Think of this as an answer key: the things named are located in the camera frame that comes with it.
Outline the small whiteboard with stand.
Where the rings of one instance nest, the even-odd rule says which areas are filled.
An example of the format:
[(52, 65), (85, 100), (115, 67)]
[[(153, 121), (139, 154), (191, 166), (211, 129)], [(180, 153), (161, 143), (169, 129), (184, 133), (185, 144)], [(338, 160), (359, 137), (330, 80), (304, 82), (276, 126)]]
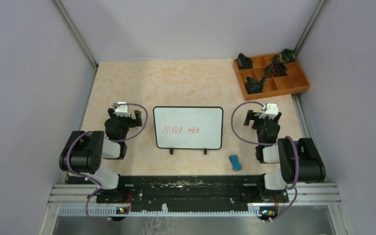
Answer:
[(168, 149), (219, 150), (224, 110), (218, 106), (156, 106), (153, 108), (156, 146)]

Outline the blue whiteboard eraser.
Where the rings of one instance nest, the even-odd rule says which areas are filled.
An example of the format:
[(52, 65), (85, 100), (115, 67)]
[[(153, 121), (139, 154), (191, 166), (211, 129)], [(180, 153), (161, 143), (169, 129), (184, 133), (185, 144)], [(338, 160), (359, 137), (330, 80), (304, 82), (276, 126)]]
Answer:
[(231, 155), (229, 159), (234, 171), (240, 171), (242, 169), (242, 166), (238, 160), (238, 155)]

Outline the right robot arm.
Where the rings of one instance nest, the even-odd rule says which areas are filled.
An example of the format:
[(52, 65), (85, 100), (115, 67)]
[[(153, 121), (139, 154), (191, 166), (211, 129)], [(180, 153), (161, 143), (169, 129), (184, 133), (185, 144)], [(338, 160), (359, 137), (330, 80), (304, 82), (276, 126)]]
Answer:
[(265, 173), (262, 185), (256, 188), (257, 198), (270, 201), (276, 191), (291, 187), (296, 183), (320, 183), (325, 180), (326, 169), (313, 139), (278, 138), (281, 113), (267, 115), (262, 112), (247, 111), (244, 126), (253, 122), (259, 145), (256, 146), (256, 159), (261, 164), (279, 164), (280, 169)]

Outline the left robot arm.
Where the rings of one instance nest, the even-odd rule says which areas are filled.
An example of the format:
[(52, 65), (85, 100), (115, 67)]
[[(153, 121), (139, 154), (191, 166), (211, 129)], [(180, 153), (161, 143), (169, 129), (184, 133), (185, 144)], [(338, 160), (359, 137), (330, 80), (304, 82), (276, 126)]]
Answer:
[(126, 199), (127, 189), (119, 185), (119, 175), (102, 163), (102, 159), (122, 160), (127, 152), (129, 129), (142, 127), (141, 111), (133, 114), (128, 108), (108, 109), (109, 118), (104, 131), (73, 131), (60, 155), (62, 171), (92, 181), (100, 189), (108, 189), (108, 196), (120, 203)]

